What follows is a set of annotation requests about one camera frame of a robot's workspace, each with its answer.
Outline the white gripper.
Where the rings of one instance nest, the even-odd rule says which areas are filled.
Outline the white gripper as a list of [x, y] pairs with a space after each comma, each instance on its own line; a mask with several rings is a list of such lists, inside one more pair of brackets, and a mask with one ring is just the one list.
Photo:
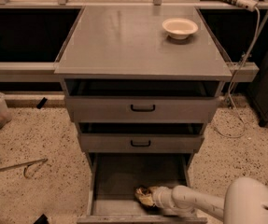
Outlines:
[[154, 207], [155, 205], [161, 209], [170, 209], [172, 207], [172, 190], [167, 187], [149, 187], [150, 194], [138, 197], [139, 202], [145, 207]]

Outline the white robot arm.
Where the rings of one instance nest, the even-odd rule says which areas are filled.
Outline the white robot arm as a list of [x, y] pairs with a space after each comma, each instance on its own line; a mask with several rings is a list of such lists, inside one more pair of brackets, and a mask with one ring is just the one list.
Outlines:
[[223, 224], [268, 224], [268, 188], [249, 177], [235, 179], [224, 198], [181, 185], [140, 187], [134, 196], [147, 208], [158, 207], [179, 217], [195, 217], [198, 209]]

